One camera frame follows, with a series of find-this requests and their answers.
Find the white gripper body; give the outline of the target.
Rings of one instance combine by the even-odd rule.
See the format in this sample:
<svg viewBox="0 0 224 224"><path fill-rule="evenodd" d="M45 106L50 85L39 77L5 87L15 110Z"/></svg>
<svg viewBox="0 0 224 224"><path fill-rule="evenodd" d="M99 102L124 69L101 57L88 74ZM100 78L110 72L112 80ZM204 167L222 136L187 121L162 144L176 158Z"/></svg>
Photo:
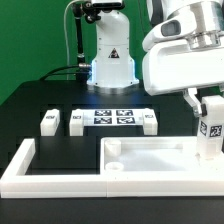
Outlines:
<svg viewBox="0 0 224 224"><path fill-rule="evenodd" d="M224 38L219 47L199 50L184 39L158 43L143 58L142 71L150 95L223 84Z"/></svg>

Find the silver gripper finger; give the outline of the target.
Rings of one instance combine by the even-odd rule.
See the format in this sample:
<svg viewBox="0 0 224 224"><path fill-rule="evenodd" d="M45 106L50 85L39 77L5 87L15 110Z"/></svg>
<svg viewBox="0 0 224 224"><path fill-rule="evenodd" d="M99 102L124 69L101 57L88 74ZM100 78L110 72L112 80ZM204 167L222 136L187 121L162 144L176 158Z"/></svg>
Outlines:
<svg viewBox="0 0 224 224"><path fill-rule="evenodd" d="M196 94L197 94L196 88L188 88L183 91L183 97L185 101L191 106L194 116L201 117L202 116L201 103L197 99Z"/></svg>

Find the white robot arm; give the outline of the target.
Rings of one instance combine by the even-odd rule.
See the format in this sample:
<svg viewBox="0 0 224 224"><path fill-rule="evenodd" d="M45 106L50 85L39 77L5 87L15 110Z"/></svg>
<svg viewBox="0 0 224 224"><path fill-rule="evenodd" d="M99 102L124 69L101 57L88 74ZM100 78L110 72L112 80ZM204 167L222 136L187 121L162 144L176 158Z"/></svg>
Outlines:
<svg viewBox="0 0 224 224"><path fill-rule="evenodd" d="M122 0L90 0L97 55L90 85L108 92L137 83L129 55L129 20ZM146 0L152 29L142 48L143 83L150 95L182 92L197 117L208 107L199 88L224 84L224 0Z"/></svg>

